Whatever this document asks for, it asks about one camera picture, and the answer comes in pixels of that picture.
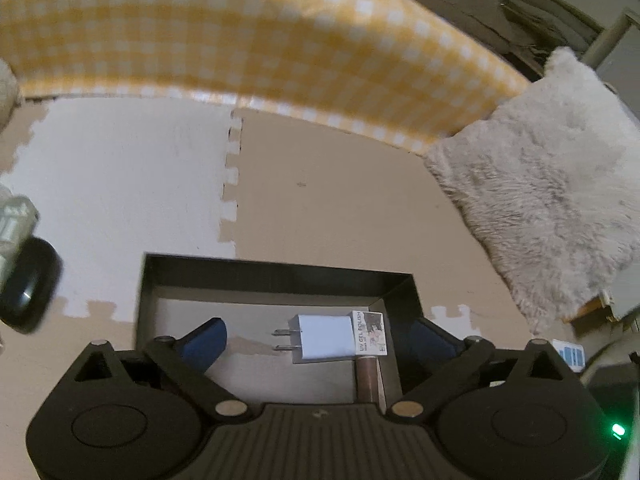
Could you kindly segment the black computer mouse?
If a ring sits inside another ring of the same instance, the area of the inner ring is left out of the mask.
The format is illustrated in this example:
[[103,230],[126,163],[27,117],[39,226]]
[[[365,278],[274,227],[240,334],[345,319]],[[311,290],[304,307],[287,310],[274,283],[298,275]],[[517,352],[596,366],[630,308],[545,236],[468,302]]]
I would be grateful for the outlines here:
[[63,263],[46,240],[29,237],[1,286],[1,321],[19,333],[34,332],[47,311]]

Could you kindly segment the grey-green plastic handled holder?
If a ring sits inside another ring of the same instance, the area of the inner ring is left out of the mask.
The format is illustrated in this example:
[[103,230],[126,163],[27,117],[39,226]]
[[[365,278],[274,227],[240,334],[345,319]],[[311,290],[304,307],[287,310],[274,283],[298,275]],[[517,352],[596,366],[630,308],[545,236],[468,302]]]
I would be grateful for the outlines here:
[[34,232],[39,212],[28,197],[13,195],[4,185],[0,206],[0,271],[4,283],[21,244]]

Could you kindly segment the UV gel polish bottle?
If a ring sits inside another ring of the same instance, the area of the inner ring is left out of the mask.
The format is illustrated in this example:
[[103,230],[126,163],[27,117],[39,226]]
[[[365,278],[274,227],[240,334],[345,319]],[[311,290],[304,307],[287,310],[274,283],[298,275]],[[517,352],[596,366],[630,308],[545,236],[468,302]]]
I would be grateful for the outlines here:
[[380,406],[378,359],[388,353],[384,315],[380,312],[352,311],[352,332],[355,341],[357,401]]

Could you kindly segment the black open box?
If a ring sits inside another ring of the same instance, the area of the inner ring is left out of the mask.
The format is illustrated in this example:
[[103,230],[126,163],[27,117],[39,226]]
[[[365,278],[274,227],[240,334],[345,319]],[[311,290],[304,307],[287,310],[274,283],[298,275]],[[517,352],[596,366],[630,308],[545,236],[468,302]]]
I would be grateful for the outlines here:
[[293,263],[148,255],[138,295],[136,347],[156,336],[180,338],[222,318],[228,344],[206,377],[251,406],[337,404],[355,399],[352,361],[295,364],[278,328],[298,314],[382,312],[390,352],[378,366],[382,401],[399,400],[426,373],[409,330],[422,308],[411,275]]

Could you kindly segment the black device with green LED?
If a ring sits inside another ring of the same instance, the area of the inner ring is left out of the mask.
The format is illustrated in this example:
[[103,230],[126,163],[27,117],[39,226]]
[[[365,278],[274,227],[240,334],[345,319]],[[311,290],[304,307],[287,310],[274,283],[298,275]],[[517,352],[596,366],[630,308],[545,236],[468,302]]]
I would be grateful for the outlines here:
[[586,382],[608,418],[613,445],[601,479],[639,478],[639,365],[600,367]]

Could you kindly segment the fluffy white cushion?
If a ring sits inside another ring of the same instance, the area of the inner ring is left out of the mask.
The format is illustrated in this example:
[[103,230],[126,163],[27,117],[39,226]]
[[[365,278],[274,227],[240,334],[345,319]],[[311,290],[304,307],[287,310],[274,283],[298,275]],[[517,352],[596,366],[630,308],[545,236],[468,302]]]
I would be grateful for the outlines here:
[[426,153],[529,329],[572,318],[639,257],[639,129],[567,48]]

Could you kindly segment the yellow checkered cloth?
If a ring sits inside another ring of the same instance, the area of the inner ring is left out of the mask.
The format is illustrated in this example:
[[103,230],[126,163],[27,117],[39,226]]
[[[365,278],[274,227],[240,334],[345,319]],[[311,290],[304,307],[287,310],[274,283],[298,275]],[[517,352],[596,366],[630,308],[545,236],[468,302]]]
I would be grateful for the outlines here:
[[1,0],[24,96],[170,96],[416,154],[527,88],[414,0]]

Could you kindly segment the dark wooden furniture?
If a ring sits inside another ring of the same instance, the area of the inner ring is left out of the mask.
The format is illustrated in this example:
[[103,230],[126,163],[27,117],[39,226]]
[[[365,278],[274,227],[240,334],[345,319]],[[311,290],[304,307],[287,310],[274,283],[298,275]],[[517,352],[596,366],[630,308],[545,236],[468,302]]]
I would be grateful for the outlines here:
[[544,72],[550,54],[568,47],[578,58],[604,32],[604,27],[564,0],[500,0],[499,8],[514,29],[509,56],[531,80]]

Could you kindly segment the white USB wall charger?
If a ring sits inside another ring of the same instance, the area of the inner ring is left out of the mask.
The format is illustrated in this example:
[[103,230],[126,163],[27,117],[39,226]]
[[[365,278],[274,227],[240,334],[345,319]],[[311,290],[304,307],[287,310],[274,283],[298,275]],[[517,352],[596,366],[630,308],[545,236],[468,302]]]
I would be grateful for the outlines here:
[[276,344],[274,351],[288,352],[293,364],[351,360],[356,356],[356,341],[349,315],[298,314],[287,328],[278,328],[273,337],[288,338]]

